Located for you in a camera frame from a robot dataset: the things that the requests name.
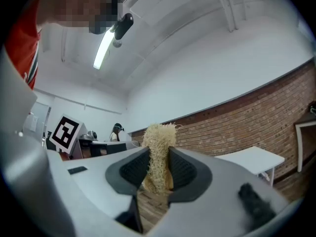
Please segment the ceiling light fixture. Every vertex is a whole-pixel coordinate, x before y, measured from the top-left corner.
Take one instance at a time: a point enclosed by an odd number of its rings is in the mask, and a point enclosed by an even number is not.
[[[105,32],[103,39],[101,41],[101,44],[99,46],[97,55],[95,56],[94,63],[93,63],[93,67],[95,69],[100,69],[102,61],[104,59],[104,56],[105,56],[113,38],[114,38],[114,33],[112,33],[110,30]]]

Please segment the straw bundle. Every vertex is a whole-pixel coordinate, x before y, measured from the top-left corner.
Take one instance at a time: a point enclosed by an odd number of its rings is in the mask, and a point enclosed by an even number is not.
[[[142,147],[150,148],[150,165],[143,181],[145,190],[157,195],[165,195],[173,188],[172,176],[168,169],[169,147],[176,144],[174,124],[152,124],[145,134]]]

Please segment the white table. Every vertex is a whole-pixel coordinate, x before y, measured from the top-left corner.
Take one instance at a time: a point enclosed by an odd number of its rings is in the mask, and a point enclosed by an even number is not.
[[[285,161],[283,157],[257,147],[251,147],[235,153],[217,156],[217,158],[236,163],[255,175],[270,170],[271,186],[273,186],[275,167]]]
[[[295,124],[295,129],[296,129],[297,146],[298,146],[297,171],[301,172],[302,165],[303,165],[303,142],[302,142],[301,127],[316,125],[316,117],[312,113],[306,113],[294,124]]]
[[[131,196],[118,194],[105,178],[107,168],[114,162],[138,152],[139,148],[123,151],[108,156],[100,156],[85,159],[63,161],[64,169],[71,169],[83,166],[87,170],[68,175],[84,195],[101,211],[116,218],[122,212],[128,211],[131,203]]]

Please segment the person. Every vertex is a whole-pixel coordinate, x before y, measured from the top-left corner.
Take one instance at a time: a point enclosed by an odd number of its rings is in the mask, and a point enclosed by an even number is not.
[[[121,132],[121,130],[124,131],[124,128],[121,126],[121,124],[116,123],[112,129],[110,141],[119,141],[119,132]]]
[[[89,27],[110,0],[32,0],[12,26],[5,50],[22,79],[34,88],[38,73],[40,31],[47,23]]]

